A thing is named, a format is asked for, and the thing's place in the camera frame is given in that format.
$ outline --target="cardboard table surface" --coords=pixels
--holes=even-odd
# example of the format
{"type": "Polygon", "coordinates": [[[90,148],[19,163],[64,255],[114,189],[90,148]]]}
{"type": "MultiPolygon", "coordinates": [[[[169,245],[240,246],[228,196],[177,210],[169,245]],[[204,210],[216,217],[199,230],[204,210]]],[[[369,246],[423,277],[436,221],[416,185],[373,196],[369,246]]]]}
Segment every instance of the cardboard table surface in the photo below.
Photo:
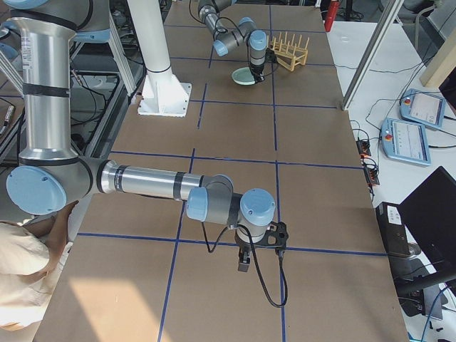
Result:
{"type": "MultiPolygon", "coordinates": [[[[173,73],[192,83],[187,116],[140,117],[132,104],[110,159],[222,173],[236,192],[269,191],[290,236],[288,304],[268,304],[253,264],[237,271],[232,234],[208,254],[181,202],[95,195],[36,342],[408,340],[348,114],[337,109],[341,89],[319,10],[235,5],[223,14],[250,16],[270,36],[309,36],[308,64],[237,85],[231,72],[246,66],[245,47],[216,57],[188,2],[174,2],[165,33],[173,73]]],[[[214,241],[223,227],[207,228],[214,241]]],[[[276,255],[258,256],[280,301],[276,255]]]]}

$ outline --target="computer monitor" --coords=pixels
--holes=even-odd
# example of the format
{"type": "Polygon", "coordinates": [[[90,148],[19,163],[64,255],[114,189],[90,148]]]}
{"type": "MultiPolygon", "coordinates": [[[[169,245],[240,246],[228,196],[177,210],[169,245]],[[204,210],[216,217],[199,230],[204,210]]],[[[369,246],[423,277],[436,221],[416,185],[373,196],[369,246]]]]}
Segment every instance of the computer monitor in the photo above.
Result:
{"type": "MultiPolygon", "coordinates": [[[[437,273],[445,274],[447,285],[456,286],[455,280],[448,280],[456,268],[456,180],[440,166],[404,199],[398,211],[437,273]]],[[[442,282],[437,274],[433,280],[442,282]]]]}

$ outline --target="white column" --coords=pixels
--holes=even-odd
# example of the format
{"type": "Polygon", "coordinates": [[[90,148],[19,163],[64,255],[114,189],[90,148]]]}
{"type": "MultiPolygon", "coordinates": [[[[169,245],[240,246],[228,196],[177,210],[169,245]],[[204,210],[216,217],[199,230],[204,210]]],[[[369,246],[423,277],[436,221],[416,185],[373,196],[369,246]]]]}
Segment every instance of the white column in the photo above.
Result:
{"type": "Polygon", "coordinates": [[[128,6],[147,68],[138,113],[185,116],[192,85],[172,73],[158,0],[128,0],[128,6]]]}

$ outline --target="blue joint cap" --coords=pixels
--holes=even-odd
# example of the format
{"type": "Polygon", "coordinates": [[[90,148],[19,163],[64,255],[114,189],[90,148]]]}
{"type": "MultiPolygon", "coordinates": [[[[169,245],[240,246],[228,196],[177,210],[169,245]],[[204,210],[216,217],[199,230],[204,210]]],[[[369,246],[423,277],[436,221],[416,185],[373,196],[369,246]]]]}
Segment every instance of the blue joint cap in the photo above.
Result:
{"type": "Polygon", "coordinates": [[[255,30],[250,34],[249,45],[257,51],[263,51],[267,46],[267,37],[264,31],[255,30]]]}
{"type": "Polygon", "coordinates": [[[66,193],[61,184],[47,171],[34,166],[19,166],[6,179],[11,200],[23,211],[35,215],[62,209],[66,193]]]}
{"type": "Polygon", "coordinates": [[[187,200],[187,216],[204,222],[207,216],[209,199],[205,187],[194,187],[190,190],[187,200]]]}
{"type": "Polygon", "coordinates": [[[4,3],[14,9],[35,9],[48,2],[48,0],[4,0],[4,3]]]}
{"type": "Polygon", "coordinates": [[[247,23],[247,22],[253,23],[254,21],[253,21],[252,18],[250,18],[249,16],[245,16],[244,18],[242,18],[241,20],[239,20],[239,25],[242,25],[243,23],[247,23]]]}
{"type": "Polygon", "coordinates": [[[228,48],[222,41],[219,41],[217,39],[216,41],[214,41],[214,44],[212,46],[214,46],[215,52],[217,52],[217,55],[219,55],[220,57],[228,54],[228,48]]]}
{"type": "Polygon", "coordinates": [[[3,52],[5,57],[7,57],[10,60],[14,59],[19,55],[19,52],[17,52],[15,48],[12,48],[10,47],[10,45],[7,44],[0,43],[0,50],[1,52],[3,52]]]}
{"type": "Polygon", "coordinates": [[[266,226],[274,218],[276,203],[266,190],[251,189],[241,197],[241,212],[255,226],[266,226]]]}
{"type": "Polygon", "coordinates": [[[81,43],[106,43],[109,41],[111,32],[110,29],[100,31],[87,31],[87,32],[78,32],[74,41],[81,43]]]}

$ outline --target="person's arm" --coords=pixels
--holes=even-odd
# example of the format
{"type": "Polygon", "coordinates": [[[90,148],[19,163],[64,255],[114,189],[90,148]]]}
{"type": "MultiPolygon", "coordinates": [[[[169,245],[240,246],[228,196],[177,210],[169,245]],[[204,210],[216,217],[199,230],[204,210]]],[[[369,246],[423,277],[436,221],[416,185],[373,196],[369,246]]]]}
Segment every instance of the person's arm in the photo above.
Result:
{"type": "Polygon", "coordinates": [[[76,204],[77,202],[70,203],[57,213],[45,243],[49,250],[49,262],[39,273],[50,272],[56,268],[68,238],[68,218],[76,204]]]}
{"type": "Polygon", "coordinates": [[[38,221],[38,222],[25,224],[22,227],[27,229],[30,233],[32,233],[36,237],[40,238],[51,232],[52,226],[54,225],[55,221],[56,221],[56,218],[51,216],[48,219],[42,219],[41,221],[38,221]]]}

